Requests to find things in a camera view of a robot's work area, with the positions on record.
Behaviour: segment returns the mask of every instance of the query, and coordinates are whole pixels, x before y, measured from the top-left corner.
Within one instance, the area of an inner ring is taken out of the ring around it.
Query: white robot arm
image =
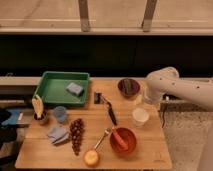
[[[166,93],[213,110],[212,79],[208,82],[183,80],[179,78],[175,68],[167,67],[148,74],[146,83],[147,88],[143,98],[147,103],[160,103],[162,96]]]

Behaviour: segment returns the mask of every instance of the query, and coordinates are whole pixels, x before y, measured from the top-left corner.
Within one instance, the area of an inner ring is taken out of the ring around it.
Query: food item
[[[84,162],[89,167],[97,166],[99,162],[99,155],[96,150],[88,150],[84,155]]]
[[[122,139],[122,137],[118,134],[116,129],[112,129],[112,134],[114,135],[116,141],[120,145],[123,150],[128,150],[128,144]]]
[[[132,94],[132,82],[131,82],[131,80],[130,79],[124,79],[122,83],[123,83],[124,92],[127,95]]]
[[[82,119],[74,120],[70,125],[72,149],[76,156],[79,155],[80,146],[84,133],[84,122]]]

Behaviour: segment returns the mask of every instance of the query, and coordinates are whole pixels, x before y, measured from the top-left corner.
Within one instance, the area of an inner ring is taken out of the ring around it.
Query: blue sponge
[[[66,87],[66,89],[67,89],[70,93],[72,93],[72,94],[74,94],[74,95],[76,95],[76,96],[80,96],[81,93],[84,91],[84,89],[83,89],[82,86],[80,86],[80,85],[78,85],[78,84],[76,84],[76,83],[74,83],[74,82],[70,83],[70,84]]]

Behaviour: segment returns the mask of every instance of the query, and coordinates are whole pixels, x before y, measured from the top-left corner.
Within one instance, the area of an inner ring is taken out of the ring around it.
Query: blue cup
[[[53,115],[59,123],[63,123],[67,118],[67,109],[64,106],[57,106],[53,109]]]

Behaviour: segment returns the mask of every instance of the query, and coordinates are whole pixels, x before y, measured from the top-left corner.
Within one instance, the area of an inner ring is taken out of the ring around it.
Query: small cup
[[[64,106],[57,106],[53,110],[53,115],[59,123],[64,123],[67,118],[67,109]]]
[[[141,128],[149,120],[149,113],[145,109],[138,107],[133,110],[132,118],[134,125]]]
[[[41,115],[41,118],[38,119],[37,118],[37,114],[34,114],[34,119],[40,124],[40,125],[44,125],[47,121],[48,121],[48,115],[46,114],[46,112],[44,112],[42,115]]]

